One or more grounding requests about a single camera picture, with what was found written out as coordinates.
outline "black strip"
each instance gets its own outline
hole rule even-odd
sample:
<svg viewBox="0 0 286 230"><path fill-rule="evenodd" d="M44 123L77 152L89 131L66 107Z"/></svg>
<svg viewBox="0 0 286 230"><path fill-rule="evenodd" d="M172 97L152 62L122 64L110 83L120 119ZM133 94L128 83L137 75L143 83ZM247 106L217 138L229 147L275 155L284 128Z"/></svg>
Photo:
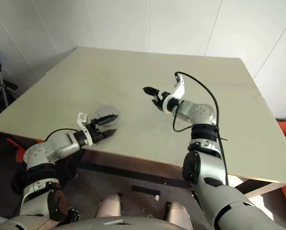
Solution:
<svg viewBox="0 0 286 230"><path fill-rule="evenodd" d="M151 188L145 188L145 187L132 185L131 186L131 190L135 191L135 192L146 193L146 194L153 195L153 196L154 195L160 196L160 191L159 190L155 190L155 189L151 189Z"/></svg>
<svg viewBox="0 0 286 230"><path fill-rule="evenodd" d="M204 178L204 181L206 184L209 184L213 187L218 187L220 185L223 185L223 183L215 178L212 178L212 177L205 177Z"/></svg>
<svg viewBox="0 0 286 230"><path fill-rule="evenodd" d="M77 142L79 143L80 148L83 145L86 145L86 143L85 143L86 136L82 130L74 132L74 137L76 138Z"/></svg>
<svg viewBox="0 0 286 230"><path fill-rule="evenodd" d="M20 226L19 224L16 224L15 227L18 228L19 230L24 230L24 228Z"/></svg>
<svg viewBox="0 0 286 230"><path fill-rule="evenodd" d="M216 138L217 138L216 126L208 125L208 124L193 125L191 129L191 140L198 139L198 138L216 141Z"/></svg>
<svg viewBox="0 0 286 230"><path fill-rule="evenodd" d="M257 180L249 179L249 180L237 185L235 188L238 189L243 194L246 194L246 193L252 192L256 189L259 189L261 187L264 187L268 184L271 184L271 182L257 181Z"/></svg>
<svg viewBox="0 0 286 230"><path fill-rule="evenodd" d="M220 227L219 227L219 221L221 219L221 217L231 209L231 206L230 205L226 205L224 208L221 209L221 211L218 213L218 215L216 216L215 218L215 222L214 222L214 229L215 230L221 230Z"/></svg>
<svg viewBox="0 0 286 230"><path fill-rule="evenodd" d="M25 187L34 183L35 181L43 180L46 178L58 179L56 165L52 163L43 163L33 166L27 170L25 175Z"/></svg>
<svg viewBox="0 0 286 230"><path fill-rule="evenodd" d="M179 188L190 188L191 187L190 184L186 181L180 181L180 180L170 179L170 178L166 178L162 176L146 174L143 172L135 172L135 171L125 170L125 169L118 169L118 168L104 166L100 164L81 162L78 165L78 168L97 171L97 172L103 172L103 173L109 173L109 174L113 174L117 176L129 177L132 179L149 181L149 182L153 182L157 184L166 183L166 185L179 187Z"/></svg>

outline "floor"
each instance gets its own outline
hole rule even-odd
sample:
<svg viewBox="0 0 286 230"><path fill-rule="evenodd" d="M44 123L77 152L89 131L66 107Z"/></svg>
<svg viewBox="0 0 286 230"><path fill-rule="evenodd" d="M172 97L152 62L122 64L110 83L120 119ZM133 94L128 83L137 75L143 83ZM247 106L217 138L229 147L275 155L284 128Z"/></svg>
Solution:
<svg viewBox="0 0 286 230"><path fill-rule="evenodd" d="M18 214L17 206L21 201L21 196L11 189L11 180L14 170L18 166L15 159L16 149L12 145L3 143L0 139L0 216L10 218ZM179 186L176 183L181 179L179 167L168 167L144 160L125 159L106 155L104 153L85 153L83 161L93 162L100 165L117 165L119 168L136 169L138 172L149 172L159 178L167 177L167 183L159 180L144 181L139 178L129 178L112 173L105 173L102 170L78 169L79 177L70 180L63 188L69 205L78 209L82 219L92 218L98 208L99 203L107 195L123 193L122 207L123 214L129 216L153 216L163 219L165 216L166 202L177 201L183 204L191 217L193 229L208 230L204 216L188 188ZM142 186L161 192L158 201L155 196L135 192L131 186ZM251 199L255 205L261 208L275 222L286 228L286 201L280 189L274 190L262 196Z"/></svg>
<svg viewBox="0 0 286 230"><path fill-rule="evenodd" d="M80 210L82 219L92 218L97 212L99 203L106 196L122 192L124 215L146 217L152 215L163 219L166 202L177 201L186 207L194 230L210 229L189 189L90 170L79 169L78 171L80 177L70 181L63 191L69 205ZM132 185L159 190L161 191L160 199L156 201L153 195L131 191ZM286 201L280 189L253 197L251 201L262 207L263 211L273 217L275 222L286 228Z"/></svg>

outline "table leg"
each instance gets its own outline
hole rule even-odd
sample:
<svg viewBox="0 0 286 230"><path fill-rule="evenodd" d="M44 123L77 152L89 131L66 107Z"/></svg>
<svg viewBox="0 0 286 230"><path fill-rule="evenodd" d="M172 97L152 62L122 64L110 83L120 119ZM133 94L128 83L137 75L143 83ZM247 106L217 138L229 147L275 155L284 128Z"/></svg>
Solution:
<svg viewBox="0 0 286 230"><path fill-rule="evenodd" d="M283 186L285 186L285 184L249 179L237 185L235 188L242 192L247 198L251 198L268 193Z"/></svg>

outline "gray floor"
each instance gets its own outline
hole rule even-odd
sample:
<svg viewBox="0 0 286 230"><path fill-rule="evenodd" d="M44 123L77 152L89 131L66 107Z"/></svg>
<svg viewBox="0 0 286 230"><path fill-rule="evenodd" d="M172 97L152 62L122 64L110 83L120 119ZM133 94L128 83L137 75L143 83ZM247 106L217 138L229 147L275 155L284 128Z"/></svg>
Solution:
<svg viewBox="0 0 286 230"><path fill-rule="evenodd" d="M98 204L107 195L123 193L125 216L148 216L163 219L167 201L183 204L191 217L194 230L208 230L207 223L188 189L115 176L102 172L79 169L80 177L70 181L63 189L69 204L78 209L81 219L94 217ZM131 191L137 185L161 191L159 201L153 195ZM263 195L263 201L274 217L274 221L286 228L286 202L281 190L274 190Z"/></svg>

